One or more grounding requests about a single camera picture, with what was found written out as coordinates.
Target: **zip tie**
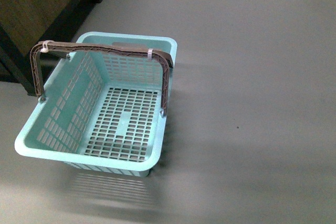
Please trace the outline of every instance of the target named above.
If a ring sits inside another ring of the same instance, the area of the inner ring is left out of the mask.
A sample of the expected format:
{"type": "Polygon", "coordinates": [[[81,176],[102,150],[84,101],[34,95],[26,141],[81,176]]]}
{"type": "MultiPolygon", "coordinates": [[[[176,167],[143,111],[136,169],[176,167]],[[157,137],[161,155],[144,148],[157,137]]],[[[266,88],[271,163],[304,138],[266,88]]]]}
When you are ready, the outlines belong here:
{"type": "Polygon", "coordinates": [[[48,43],[49,42],[54,42],[54,41],[53,40],[43,41],[42,49],[40,50],[40,52],[49,52],[49,49],[48,49],[48,43]]]}
{"type": "Polygon", "coordinates": [[[148,49],[147,59],[152,60],[153,48],[148,49]]]}

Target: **wooden cabinet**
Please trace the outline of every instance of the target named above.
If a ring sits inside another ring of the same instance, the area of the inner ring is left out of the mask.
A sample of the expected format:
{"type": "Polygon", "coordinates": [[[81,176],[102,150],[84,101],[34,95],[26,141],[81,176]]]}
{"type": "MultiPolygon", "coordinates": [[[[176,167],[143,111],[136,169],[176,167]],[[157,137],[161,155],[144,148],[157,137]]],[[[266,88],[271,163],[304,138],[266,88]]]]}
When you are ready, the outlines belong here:
{"type": "Polygon", "coordinates": [[[0,63],[34,94],[27,54],[62,26],[80,0],[0,0],[0,63]]]}

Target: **light blue basket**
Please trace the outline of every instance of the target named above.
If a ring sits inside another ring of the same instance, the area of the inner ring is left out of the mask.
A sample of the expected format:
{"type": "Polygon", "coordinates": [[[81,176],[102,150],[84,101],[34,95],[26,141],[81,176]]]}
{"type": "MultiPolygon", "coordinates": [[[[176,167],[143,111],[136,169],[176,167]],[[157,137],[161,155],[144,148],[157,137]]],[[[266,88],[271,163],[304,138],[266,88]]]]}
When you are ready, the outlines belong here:
{"type": "MultiPolygon", "coordinates": [[[[154,48],[171,55],[166,37],[91,32],[77,43],[154,48]]],[[[162,67],[155,60],[72,52],[61,59],[15,141],[24,156],[76,168],[144,177],[158,162],[166,115],[161,113],[162,67]]],[[[169,73],[168,97],[173,69],[169,73]]]]}

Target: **basket handle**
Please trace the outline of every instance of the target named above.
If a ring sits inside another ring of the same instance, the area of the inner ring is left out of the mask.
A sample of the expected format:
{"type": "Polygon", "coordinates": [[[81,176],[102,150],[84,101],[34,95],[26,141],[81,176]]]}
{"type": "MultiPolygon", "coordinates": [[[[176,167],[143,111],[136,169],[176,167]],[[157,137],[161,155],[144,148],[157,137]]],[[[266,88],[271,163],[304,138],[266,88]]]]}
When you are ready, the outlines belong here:
{"type": "Polygon", "coordinates": [[[43,87],[42,71],[40,65],[40,53],[48,51],[60,52],[75,52],[75,51],[93,51],[114,53],[121,56],[130,56],[137,58],[151,58],[160,63],[162,67],[162,95],[161,95],[161,108],[163,115],[167,114],[168,102],[168,85],[169,85],[169,68],[173,68],[173,60],[170,54],[153,49],[143,48],[130,48],[130,47],[117,47],[100,44],[87,44],[87,43],[69,43],[69,42],[55,42],[51,40],[40,41],[30,51],[30,64],[33,72],[33,80],[35,86],[35,93],[37,97],[45,96],[43,87]]]}

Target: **basket grid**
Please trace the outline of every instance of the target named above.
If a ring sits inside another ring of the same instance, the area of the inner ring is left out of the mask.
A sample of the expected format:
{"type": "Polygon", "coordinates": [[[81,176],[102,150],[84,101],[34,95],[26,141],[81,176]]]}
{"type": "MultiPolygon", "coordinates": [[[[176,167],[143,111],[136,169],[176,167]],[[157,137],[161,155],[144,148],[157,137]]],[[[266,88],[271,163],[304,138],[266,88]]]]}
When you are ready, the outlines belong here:
{"type": "Polygon", "coordinates": [[[158,91],[110,87],[91,130],[85,155],[143,162],[150,154],[158,91]]]}

